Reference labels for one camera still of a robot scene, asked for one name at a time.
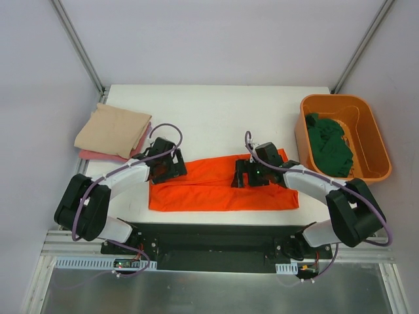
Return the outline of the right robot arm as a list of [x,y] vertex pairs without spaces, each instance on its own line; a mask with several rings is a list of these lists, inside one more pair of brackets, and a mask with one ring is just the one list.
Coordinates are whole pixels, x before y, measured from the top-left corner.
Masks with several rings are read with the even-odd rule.
[[327,207],[328,220],[313,222],[293,236],[295,252],[300,257],[310,258],[318,247],[328,244],[356,247],[366,242],[374,245],[375,241],[370,237],[381,229],[388,237],[383,245],[392,243],[385,215],[363,180],[338,180],[311,171],[293,160],[286,162],[271,142],[254,145],[246,140],[245,147],[250,157],[236,161],[233,188],[243,188],[247,184],[252,187],[276,184],[302,192]]

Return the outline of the orange t-shirt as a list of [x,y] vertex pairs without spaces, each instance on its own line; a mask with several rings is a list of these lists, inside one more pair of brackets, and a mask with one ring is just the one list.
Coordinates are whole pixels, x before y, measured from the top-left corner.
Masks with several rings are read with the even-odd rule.
[[233,188],[235,162],[249,154],[187,162],[187,174],[149,185],[149,209],[159,212],[286,211],[299,208],[295,190],[275,184]]

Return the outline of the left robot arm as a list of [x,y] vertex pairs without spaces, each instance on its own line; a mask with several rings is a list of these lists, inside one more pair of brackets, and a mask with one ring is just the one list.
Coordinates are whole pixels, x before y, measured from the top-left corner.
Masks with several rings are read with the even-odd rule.
[[181,149],[162,137],[122,166],[96,177],[74,175],[57,207],[54,221],[71,231],[73,240],[116,241],[123,254],[137,250],[134,227],[109,215],[113,198],[139,183],[160,184],[187,174]]

